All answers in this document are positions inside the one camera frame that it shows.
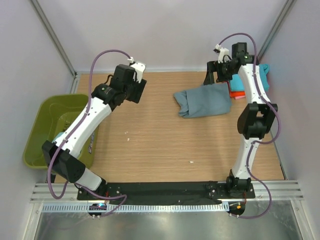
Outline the grey-blue t-shirt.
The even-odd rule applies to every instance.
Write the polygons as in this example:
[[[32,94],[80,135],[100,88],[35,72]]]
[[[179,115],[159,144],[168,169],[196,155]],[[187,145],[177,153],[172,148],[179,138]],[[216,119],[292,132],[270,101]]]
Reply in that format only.
[[[224,115],[232,106],[227,83],[201,85],[175,92],[173,97],[180,106],[178,115],[185,119]]]

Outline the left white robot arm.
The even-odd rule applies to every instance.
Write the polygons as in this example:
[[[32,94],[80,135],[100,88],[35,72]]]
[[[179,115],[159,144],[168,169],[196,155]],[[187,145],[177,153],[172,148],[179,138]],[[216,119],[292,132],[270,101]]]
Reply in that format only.
[[[101,83],[91,93],[88,103],[73,123],[55,141],[45,141],[42,151],[48,168],[70,183],[88,189],[93,199],[101,200],[106,194],[104,180],[89,170],[78,157],[100,123],[124,101],[139,103],[146,80],[146,65],[134,62],[119,64],[109,83]]]

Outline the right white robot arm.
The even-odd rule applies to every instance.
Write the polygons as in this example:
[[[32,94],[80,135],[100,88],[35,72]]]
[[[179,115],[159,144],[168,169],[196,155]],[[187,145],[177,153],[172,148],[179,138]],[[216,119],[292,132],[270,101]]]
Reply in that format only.
[[[214,51],[218,59],[207,63],[204,85],[215,81],[214,73],[217,82],[231,81],[233,75],[238,75],[247,101],[237,121],[237,131],[242,136],[238,156],[223,185],[229,197],[237,198],[251,190],[254,158],[262,139],[271,129],[278,106],[270,102],[265,92],[257,58],[248,53],[247,43],[235,43],[231,50],[217,44]]]

